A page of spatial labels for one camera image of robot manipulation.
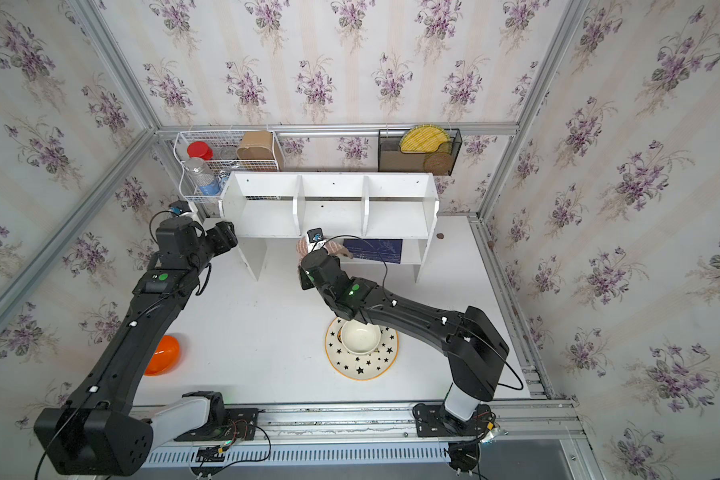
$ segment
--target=red lid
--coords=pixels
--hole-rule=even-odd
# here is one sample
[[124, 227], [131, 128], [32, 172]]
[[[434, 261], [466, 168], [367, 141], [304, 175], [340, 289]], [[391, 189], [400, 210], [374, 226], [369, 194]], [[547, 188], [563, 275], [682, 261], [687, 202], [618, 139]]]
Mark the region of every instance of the red lid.
[[186, 148], [186, 154], [190, 157], [199, 157], [203, 160], [213, 158], [213, 150], [204, 141], [195, 141]]

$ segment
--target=vent grille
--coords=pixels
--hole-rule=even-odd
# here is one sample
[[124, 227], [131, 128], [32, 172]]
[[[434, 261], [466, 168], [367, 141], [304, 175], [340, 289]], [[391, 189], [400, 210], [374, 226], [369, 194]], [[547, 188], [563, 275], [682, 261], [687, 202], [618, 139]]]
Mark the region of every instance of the vent grille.
[[[388, 444], [346, 444], [272, 446], [272, 455], [258, 466], [345, 465], [377, 463], [440, 463], [450, 462], [448, 445], [440, 442], [409, 442]], [[165, 446], [156, 448], [142, 468], [200, 466], [196, 460], [198, 446]], [[269, 446], [233, 446], [223, 462], [204, 462], [204, 466], [221, 467], [239, 460], [264, 458]]]

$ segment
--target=star-patterned plate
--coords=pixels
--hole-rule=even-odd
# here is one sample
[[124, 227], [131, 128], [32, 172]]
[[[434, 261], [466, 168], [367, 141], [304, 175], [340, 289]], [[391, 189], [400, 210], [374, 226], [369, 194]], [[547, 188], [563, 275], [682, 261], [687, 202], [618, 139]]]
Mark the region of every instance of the star-patterned plate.
[[335, 318], [328, 326], [326, 333], [326, 354], [337, 372], [353, 380], [370, 380], [380, 376], [389, 369], [398, 358], [398, 332], [388, 327], [381, 327], [382, 342], [378, 348], [365, 355], [347, 352], [338, 340], [338, 331], [346, 320]]

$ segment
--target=wall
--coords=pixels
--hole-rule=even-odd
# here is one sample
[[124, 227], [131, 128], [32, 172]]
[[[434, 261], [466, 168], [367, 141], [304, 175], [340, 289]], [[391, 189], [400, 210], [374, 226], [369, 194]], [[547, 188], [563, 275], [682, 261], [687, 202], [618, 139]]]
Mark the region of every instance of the wall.
[[[0, 2], [0, 292], [138, 131], [66, 2]], [[172, 192], [142, 160], [0, 334], [0, 478], [34, 473], [34, 419], [104, 350]]]
[[[101, 0], [165, 125], [515, 121], [563, 0]], [[442, 211], [476, 210], [507, 138], [465, 138]], [[286, 140], [289, 170], [375, 171], [376, 138]]]
[[131, 142], [65, 2], [0, 2], [0, 289]]
[[[0, 334], [0, 478], [34, 473], [34, 420], [66, 401], [112, 339], [155, 248], [147, 222], [175, 199], [144, 158]], [[58, 477], [48, 460], [40, 477]]]
[[720, 477], [720, 2], [594, 0], [492, 209], [607, 477]]

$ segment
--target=blue label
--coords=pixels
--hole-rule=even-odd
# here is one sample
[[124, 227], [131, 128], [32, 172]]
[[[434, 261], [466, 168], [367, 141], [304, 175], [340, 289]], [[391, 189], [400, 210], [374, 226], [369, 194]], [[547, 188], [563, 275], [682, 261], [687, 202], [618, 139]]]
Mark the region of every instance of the blue label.
[[200, 191], [203, 195], [218, 195], [221, 192], [221, 189], [219, 188], [219, 182], [215, 180], [212, 184], [201, 185], [198, 188], [200, 188]]

